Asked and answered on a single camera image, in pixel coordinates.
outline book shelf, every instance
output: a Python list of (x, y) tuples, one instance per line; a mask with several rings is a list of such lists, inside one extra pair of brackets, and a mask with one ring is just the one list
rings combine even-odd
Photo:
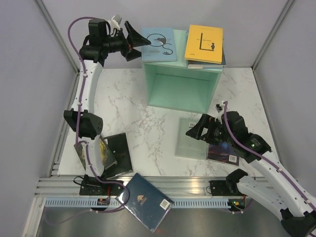
[(207, 113), (222, 69), (188, 69), (187, 31), (173, 30), (176, 62), (143, 62), (149, 106)]

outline white marble surface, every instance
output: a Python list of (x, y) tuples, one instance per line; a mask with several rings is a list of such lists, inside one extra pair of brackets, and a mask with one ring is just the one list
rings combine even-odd
[[(261, 135), (275, 151), (250, 68), (223, 71), (208, 111), (211, 116), (217, 115), (215, 104), (223, 100), (228, 100), (229, 110), (238, 111), (244, 117), (250, 132)], [(201, 114), (147, 106), (142, 69), (104, 69), (96, 90), (95, 114), (103, 119), (103, 136), (126, 132), (134, 172), (146, 176), (223, 177), (236, 169), (228, 164), (174, 155), (179, 119), (199, 119)], [(74, 143), (75, 133), (70, 130), (61, 157), (60, 175), (84, 174)], [(262, 176), (243, 159), (240, 168), (252, 176)]]

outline yellow book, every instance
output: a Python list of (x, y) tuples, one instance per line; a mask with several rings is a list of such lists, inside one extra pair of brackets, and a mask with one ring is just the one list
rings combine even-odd
[(222, 63), (223, 28), (191, 25), (185, 59), (205, 63)]

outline gray floor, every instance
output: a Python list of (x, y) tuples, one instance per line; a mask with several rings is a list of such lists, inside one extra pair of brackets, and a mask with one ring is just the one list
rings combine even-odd
[[(47, 208), (47, 218), (61, 221), (82, 208)], [(218, 209), (172, 209), (154, 234), (128, 211), (85, 213), (58, 226), (43, 219), (37, 237), (289, 237), (278, 219), (260, 204), (232, 215)]]

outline barcode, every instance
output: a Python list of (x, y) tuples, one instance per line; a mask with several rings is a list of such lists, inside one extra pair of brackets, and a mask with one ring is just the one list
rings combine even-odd
[(195, 125), (196, 125), (196, 123), (190, 122), (189, 127), (194, 127)]
[(170, 203), (166, 199), (164, 199), (160, 203), (160, 206), (162, 207), (162, 209), (167, 210), (167, 208), (170, 206)]
[(229, 155), (229, 161), (236, 163), (236, 162), (237, 162), (237, 157), (236, 157), (236, 156)]

